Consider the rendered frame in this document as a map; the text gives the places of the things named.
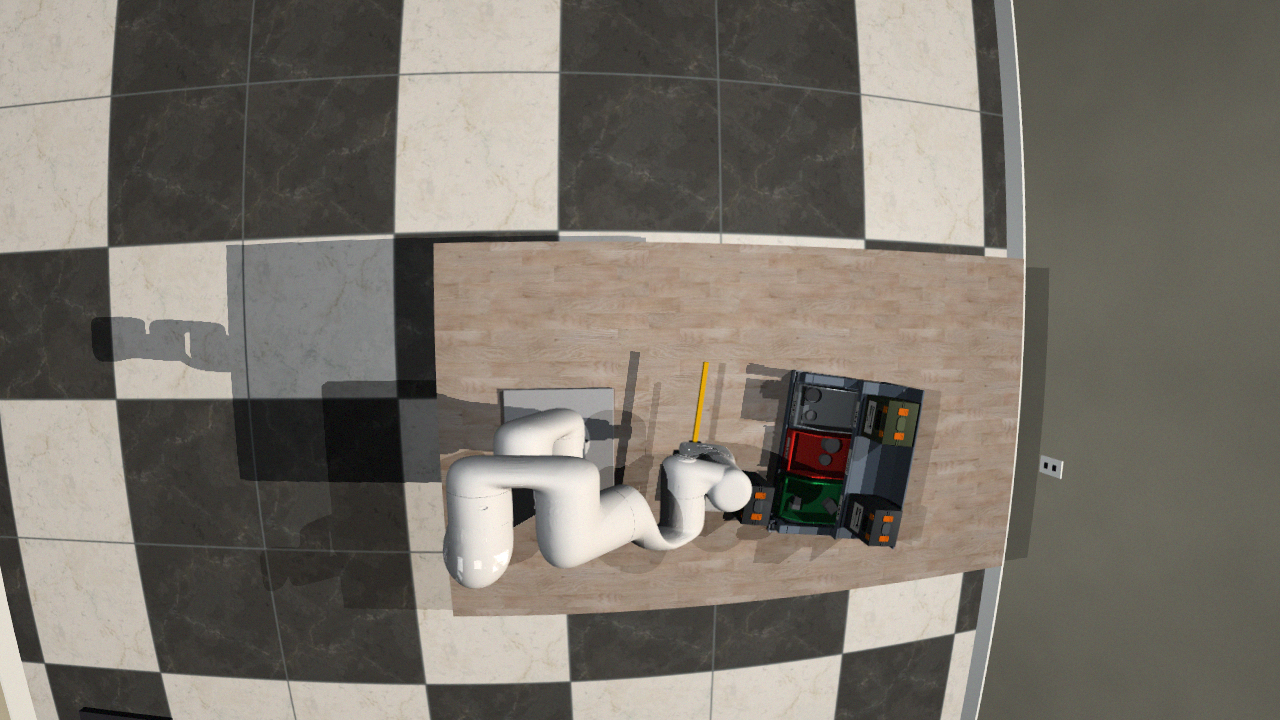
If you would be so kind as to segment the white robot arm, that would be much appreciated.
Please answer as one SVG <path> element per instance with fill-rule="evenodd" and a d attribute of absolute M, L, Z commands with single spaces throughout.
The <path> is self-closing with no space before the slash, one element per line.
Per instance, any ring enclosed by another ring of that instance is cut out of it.
<path fill-rule="evenodd" d="M 675 454 L 660 465 L 657 524 L 634 487 L 600 489 L 599 471 L 585 459 L 589 443 L 582 416 L 554 407 L 502 424 L 493 455 L 452 462 L 443 542 L 451 577 L 472 589 L 492 585 L 509 564 L 513 528 L 532 516 L 541 556 L 564 569 L 628 542 L 676 550 L 700 534 L 705 511 L 739 511 L 753 493 L 748 475 L 724 454 Z"/>

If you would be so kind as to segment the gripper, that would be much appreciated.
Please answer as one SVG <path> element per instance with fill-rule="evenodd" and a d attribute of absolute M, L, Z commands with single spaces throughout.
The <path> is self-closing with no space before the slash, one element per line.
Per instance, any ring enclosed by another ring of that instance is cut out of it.
<path fill-rule="evenodd" d="M 721 445 L 705 445 L 705 443 L 701 443 L 700 441 L 698 441 L 698 443 L 694 443 L 691 439 L 689 439 L 689 442 L 680 443 L 678 450 L 673 450 L 673 455 L 675 454 L 686 454 L 686 455 L 690 455 L 692 457 L 699 459 L 699 457 L 701 457 L 701 455 L 708 454 L 707 451 L 708 452 L 716 451 L 716 452 L 724 454 L 727 457 L 730 457 L 730 460 L 732 460 L 735 462 L 733 455 L 724 446 L 721 446 Z"/>

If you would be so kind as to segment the yellow bar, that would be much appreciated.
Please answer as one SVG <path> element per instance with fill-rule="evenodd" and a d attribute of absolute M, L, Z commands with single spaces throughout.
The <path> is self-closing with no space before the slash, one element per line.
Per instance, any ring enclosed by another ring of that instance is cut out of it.
<path fill-rule="evenodd" d="M 701 407 L 703 407 L 703 400 L 704 400 L 705 386 L 707 386 L 708 365 L 709 365 L 709 363 L 703 363 L 703 368 L 701 368 L 701 382 L 700 382 L 700 389 L 699 389 L 699 396 L 698 396 L 698 410 L 696 410 L 696 416 L 695 416 L 695 423 L 694 423 L 694 430 L 692 430 L 692 442 L 698 442 L 699 427 L 700 427 L 700 420 L 701 420 Z"/>

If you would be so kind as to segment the red open bin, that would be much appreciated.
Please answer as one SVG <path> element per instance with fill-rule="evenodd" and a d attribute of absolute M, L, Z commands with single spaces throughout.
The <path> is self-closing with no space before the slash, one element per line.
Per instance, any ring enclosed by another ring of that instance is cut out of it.
<path fill-rule="evenodd" d="M 835 454 L 826 452 L 820 447 L 823 438 L 838 439 L 838 451 Z M 787 428 L 781 468 L 785 471 L 803 477 L 844 480 L 849 457 L 849 439 L 851 439 L 851 436 L 844 433 Z M 829 465 L 824 466 L 818 461 L 820 454 L 829 455 Z"/>

